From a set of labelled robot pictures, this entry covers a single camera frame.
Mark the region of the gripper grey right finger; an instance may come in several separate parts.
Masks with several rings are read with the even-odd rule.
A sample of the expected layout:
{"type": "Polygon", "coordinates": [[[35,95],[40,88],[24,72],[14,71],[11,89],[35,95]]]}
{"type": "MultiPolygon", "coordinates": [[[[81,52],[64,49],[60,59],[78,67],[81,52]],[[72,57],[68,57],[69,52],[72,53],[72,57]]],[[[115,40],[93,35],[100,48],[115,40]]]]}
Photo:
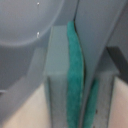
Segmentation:
{"type": "Polygon", "coordinates": [[[83,128],[107,128],[114,78],[117,73],[98,74],[87,101],[83,128]]]}

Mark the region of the gripper teal padded left finger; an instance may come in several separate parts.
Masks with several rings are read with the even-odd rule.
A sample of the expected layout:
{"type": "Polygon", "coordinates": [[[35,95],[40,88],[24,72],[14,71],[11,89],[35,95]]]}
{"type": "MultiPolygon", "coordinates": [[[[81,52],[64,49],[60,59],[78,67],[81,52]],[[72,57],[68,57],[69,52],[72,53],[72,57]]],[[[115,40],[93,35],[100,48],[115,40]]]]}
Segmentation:
{"type": "Polygon", "coordinates": [[[73,21],[52,27],[45,74],[50,89],[52,128],[78,128],[84,60],[73,21]]]}

